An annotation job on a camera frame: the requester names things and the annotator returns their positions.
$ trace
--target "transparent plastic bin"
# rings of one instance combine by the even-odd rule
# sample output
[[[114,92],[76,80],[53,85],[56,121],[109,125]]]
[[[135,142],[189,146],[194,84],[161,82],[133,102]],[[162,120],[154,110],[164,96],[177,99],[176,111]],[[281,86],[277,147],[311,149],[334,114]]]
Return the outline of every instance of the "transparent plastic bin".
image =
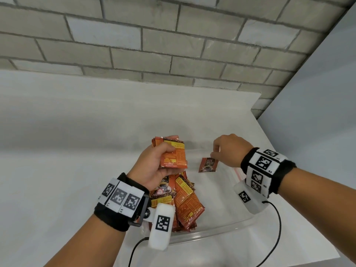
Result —
[[[242,229],[254,221],[254,215],[247,211],[239,196],[234,192],[234,185],[239,182],[233,168],[223,163],[218,164],[216,172],[198,173],[203,157],[210,157],[210,150],[186,150],[188,160],[187,177],[195,183],[195,193],[205,207],[197,219],[197,227],[191,232],[172,233],[169,245],[191,242]],[[142,225],[142,235],[149,236],[149,226]]]

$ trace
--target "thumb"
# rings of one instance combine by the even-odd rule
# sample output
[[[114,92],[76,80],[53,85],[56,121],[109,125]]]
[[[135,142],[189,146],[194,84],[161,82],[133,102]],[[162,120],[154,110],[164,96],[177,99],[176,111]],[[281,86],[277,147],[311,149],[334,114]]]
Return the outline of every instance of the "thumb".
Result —
[[[210,154],[210,157],[211,157],[211,158],[214,158],[214,159],[217,159],[217,160],[220,160],[220,158],[221,158],[221,153],[220,153],[220,152],[212,152],[212,153]]]
[[[160,145],[156,146],[155,149],[158,155],[162,155],[165,152],[174,152],[176,148],[174,148],[169,143],[163,142]]]

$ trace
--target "forearm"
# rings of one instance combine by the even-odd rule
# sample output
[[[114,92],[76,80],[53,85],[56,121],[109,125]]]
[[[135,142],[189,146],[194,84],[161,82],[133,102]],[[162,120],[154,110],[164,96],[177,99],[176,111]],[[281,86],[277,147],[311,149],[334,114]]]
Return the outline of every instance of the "forearm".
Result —
[[[356,190],[295,168],[278,194],[356,263]]]
[[[92,215],[45,267],[112,267],[124,237]]]

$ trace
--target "person's left hand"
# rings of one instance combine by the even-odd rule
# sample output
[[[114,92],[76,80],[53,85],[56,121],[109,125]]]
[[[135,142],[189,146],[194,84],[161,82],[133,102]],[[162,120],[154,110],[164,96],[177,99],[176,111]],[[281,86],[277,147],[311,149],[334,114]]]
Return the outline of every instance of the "person's left hand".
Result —
[[[168,139],[178,139],[178,136],[169,136]],[[158,169],[161,162],[161,156],[165,152],[173,152],[175,148],[163,142],[153,147],[150,145],[139,156],[137,162],[132,167],[127,177],[146,187],[149,191],[156,188],[162,179],[171,174],[177,174],[185,169]]]

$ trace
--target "yellow nutrition label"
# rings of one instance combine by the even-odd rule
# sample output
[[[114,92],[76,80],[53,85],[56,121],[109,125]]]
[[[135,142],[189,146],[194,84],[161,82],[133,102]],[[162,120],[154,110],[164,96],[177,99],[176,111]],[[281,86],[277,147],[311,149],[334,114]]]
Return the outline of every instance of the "yellow nutrition label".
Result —
[[[156,208],[158,203],[172,204],[172,196],[165,196],[151,200],[151,207]]]
[[[174,146],[175,148],[184,149],[184,143],[174,142],[174,141],[165,141],[165,142]]]
[[[193,190],[182,180],[181,177],[176,179],[176,183],[188,194],[193,193]]]

